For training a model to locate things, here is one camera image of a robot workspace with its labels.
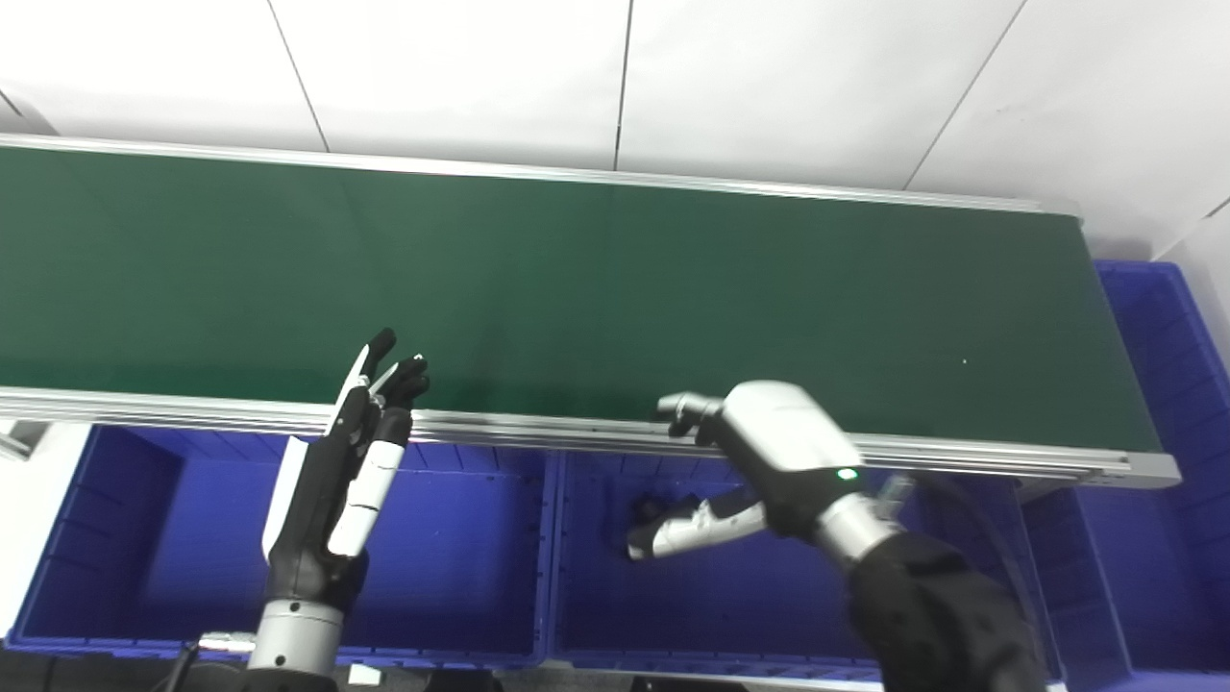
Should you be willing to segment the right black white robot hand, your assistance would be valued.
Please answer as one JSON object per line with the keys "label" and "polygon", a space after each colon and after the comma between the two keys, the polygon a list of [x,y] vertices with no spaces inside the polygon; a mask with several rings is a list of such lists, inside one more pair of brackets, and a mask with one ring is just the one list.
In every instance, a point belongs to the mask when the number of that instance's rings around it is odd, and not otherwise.
{"label": "right black white robot hand", "polygon": [[812,542],[828,509],[865,494],[855,442],[798,385],[743,382],[724,398],[681,391],[658,399],[656,415],[670,438],[695,433],[697,446],[720,450],[747,486],[641,517],[627,533],[629,559],[681,556],[765,530]]}

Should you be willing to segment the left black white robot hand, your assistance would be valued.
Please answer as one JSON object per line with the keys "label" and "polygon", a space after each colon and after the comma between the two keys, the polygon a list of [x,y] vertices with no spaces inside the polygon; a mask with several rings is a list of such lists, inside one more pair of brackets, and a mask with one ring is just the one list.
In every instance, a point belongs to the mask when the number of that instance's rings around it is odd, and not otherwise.
{"label": "left black white robot hand", "polygon": [[424,358],[378,366],[394,329],[360,347],[321,436],[288,450],[264,527],[264,600],[347,612],[367,579],[370,537],[413,430],[416,399],[430,388]]}

